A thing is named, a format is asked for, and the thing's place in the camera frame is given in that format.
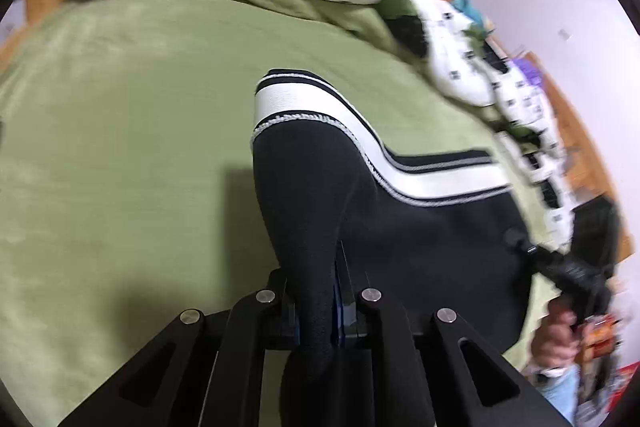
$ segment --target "wooden bed frame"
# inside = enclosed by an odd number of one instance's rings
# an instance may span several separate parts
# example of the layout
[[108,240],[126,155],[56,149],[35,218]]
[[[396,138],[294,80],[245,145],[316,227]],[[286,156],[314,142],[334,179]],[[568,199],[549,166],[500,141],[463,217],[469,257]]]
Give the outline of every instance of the wooden bed frame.
[[[56,10],[62,4],[62,0],[25,1],[27,24],[23,28],[15,30],[0,48],[0,70],[8,63],[20,42],[32,29],[39,24],[45,16]],[[562,95],[556,83],[545,72],[536,55],[529,52],[524,56],[543,72],[547,96],[556,112],[562,140],[570,152],[570,169],[566,175],[570,186],[578,194],[584,193],[588,196],[606,194],[613,200],[616,200],[614,185],[610,180],[596,146],[589,138],[575,109]],[[618,248],[619,261],[625,259],[632,253],[632,238],[627,233],[626,226],[623,224]]]

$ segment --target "bed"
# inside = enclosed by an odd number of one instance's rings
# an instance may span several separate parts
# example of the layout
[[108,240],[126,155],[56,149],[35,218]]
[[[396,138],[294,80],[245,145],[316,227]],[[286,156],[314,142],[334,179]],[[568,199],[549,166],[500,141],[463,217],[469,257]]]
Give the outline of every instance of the bed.
[[[59,423],[180,311],[226,309],[276,267],[249,148],[253,90],[270,68],[331,79],[396,152],[490,150],[546,240],[539,196],[492,132],[335,26],[235,0],[27,4],[30,25],[0,52],[0,375],[37,427]],[[546,81],[562,138],[586,158],[569,181],[614,195]],[[537,279],[514,365],[552,295]],[[278,425],[283,361],[267,359],[261,425]]]

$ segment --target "white stripe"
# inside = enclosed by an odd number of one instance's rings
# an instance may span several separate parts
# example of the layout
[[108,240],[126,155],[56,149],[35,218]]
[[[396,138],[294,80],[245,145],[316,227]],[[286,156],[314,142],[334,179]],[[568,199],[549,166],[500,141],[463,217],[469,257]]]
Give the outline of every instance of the white stripe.
[[369,161],[395,190],[410,198],[438,199],[492,190],[509,185],[496,164],[409,174],[391,165],[383,148],[360,120],[340,100],[310,84],[273,84],[255,96],[256,121],[278,112],[314,111],[343,124],[360,143]]
[[367,153],[364,152],[362,145],[358,142],[358,140],[356,140],[353,134],[351,134],[349,129],[343,126],[340,122],[335,121],[332,118],[329,118],[328,116],[325,116],[323,114],[301,113],[301,114],[284,114],[284,115],[274,116],[272,120],[268,120],[264,123],[261,123],[254,130],[254,133],[251,136],[252,147],[254,145],[254,140],[258,137],[260,133],[262,133],[262,131],[268,129],[273,125],[276,125],[277,123],[294,121],[294,120],[319,121],[322,123],[333,125],[334,127],[337,127],[338,129],[343,131],[343,133],[345,133],[351,139],[353,144],[356,146],[356,148],[360,152],[360,155],[364,159],[364,163],[367,165],[367,168],[369,168],[369,171],[371,172],[373,178],[378,182],[378,184],[382,188],[384,188],[389,193],[389,195],[396,198],[396,200],[402,201],[402,203],[412,204],[413,206],[447,206],[450,204],[471,203],[472,201],[485,200],[486,198],[493,198],[494,196],[498,196],[500,194],[506,194],[511,190],[511,188],[508,186],[498,187],[494,190],[491,190],[490,192],[483,192],[481,194],[474,194],[473,196],[462,196],[461,198],[454,198],[450,200],[439,200],[439,201],[438,200],[414,200],[413,198],[409,198],[404,194],[400,194],[398,191],[396,191],[394,187],[392,187],[389,183],[387,183],[386,180],[382,178],[380,174],[378,174],[378,172],[374,169],[373,165],[369,161],[369,157],[367,156]]
[[[364,116],[360,113],[360,111],[358,111],[353,104],[351,104],[351,102],[349,102],[349,100],[347,100],[345,97],[342,96],[342,94],[340,93],[340,91],[338,91],[337,89],[335,89],[334,86],[332,86],[331,84],[325,82],[324,80],[321,80],[320,78],[315,78],[314,76],[308,76],[308,74],[302,74],[302,73],[274,73],[274,74],[268,74],[267,76],[264,76],[260,79],[260,81],[258,82],[258,86],[260,86],[260,84],[262,83],[262,81],[264,80],[271,80],[272,78],[304,78],[305,80],[311,80],[313,82],[317,82],[318,84],[322,84],[324,87],[326,87],[327,89],[331,89],[335,94],[337,94],[340,97],[340,100],[342,101],[342,103],[344,105],[347,105],[351,108],[351,110],[357,114],[360,118],[362,118],[364,121],[367,121],[366,118],[364,118]],[[254,125],[257,125],[258,122],[260,122],[260,120],[256,120],[254,122]],[[376,133],[375,129],[373,129],[373,127],[371,126],[371,124],[369,124],[369,133],[373,134],[373,136],[378,140],[379,143],[383,143],[382,138],[380,138],[380,136],[378,135],[378,133]],[[442,163],[437,163],[437,164],[430,164],[430,165],[420,165],[420,166],[412,166],[412,165],[404,165],[398,161],[395,160],[395,158],[393,158],[393,156],[391,156],[388,151],[386,150],[386,148],[382,148],[384,155],[386,156],[386,159],[388,162],[392,163],[393,165],[395,165],[397,168],[401,169],[402,171],[418,171],[421,169],[438,169],[438,168],[443,168],[443,167],[451,167],[453,165],[469,165],[469,164],[478,164],[478,163],[493,163],[492,159],[490,157],[485,157],[485,158],[461,158],[460,160],[451,160],[448,162],[442,162]]]

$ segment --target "red object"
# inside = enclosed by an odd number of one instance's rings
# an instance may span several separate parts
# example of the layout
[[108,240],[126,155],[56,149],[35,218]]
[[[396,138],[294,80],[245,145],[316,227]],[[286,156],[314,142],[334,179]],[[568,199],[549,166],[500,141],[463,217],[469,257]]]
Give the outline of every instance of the red object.
[[611,412],[611,409],[613,409],[618,403],[618,400],[620,400],[622,393],[625,392],[626,387],[631,381],[631,378],[633,377],[636,370],[638,370],[639,365],[640,362],[636,362],[632,363],[631,365],[627,365],[626,367],[621,367],[618,370],[618,375],[620,376],[621,382],[616,391],[613,393],[613,396],[611,397],[611,402],[609,402],[609,412]]

